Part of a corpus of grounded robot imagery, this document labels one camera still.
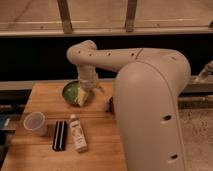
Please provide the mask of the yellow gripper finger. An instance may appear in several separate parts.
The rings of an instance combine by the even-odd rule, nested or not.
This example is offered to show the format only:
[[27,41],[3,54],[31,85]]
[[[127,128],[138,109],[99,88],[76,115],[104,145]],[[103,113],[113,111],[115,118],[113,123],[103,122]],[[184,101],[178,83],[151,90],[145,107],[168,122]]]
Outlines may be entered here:
[[79,88],[77,94],[77,103],[80,107],[82,107],[86,100],[88,99],[89,93],[84,89]]

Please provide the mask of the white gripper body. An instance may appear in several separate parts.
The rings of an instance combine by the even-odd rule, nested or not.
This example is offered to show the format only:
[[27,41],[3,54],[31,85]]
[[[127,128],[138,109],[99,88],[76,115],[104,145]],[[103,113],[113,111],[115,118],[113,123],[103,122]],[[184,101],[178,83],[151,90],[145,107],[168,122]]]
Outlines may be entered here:
[[80,87],[84,89],[85,91],[89,92],[92,91],[94,88],[96,88],[99,84],[98,82],[98,75],[95,74],[94,76],[90,78],[78,78],[78,81],[80,83]]

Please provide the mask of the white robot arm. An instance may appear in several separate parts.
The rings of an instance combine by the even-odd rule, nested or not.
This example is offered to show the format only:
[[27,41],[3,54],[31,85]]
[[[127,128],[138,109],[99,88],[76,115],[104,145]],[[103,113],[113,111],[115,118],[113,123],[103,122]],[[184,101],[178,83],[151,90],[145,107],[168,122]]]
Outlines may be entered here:
[[113,104],[128,171],[186,171],[178,96],[191,76],[187,58],[159,48],[99,50],[87,40],[67,50],[84,89],[97,67],[117,73]]

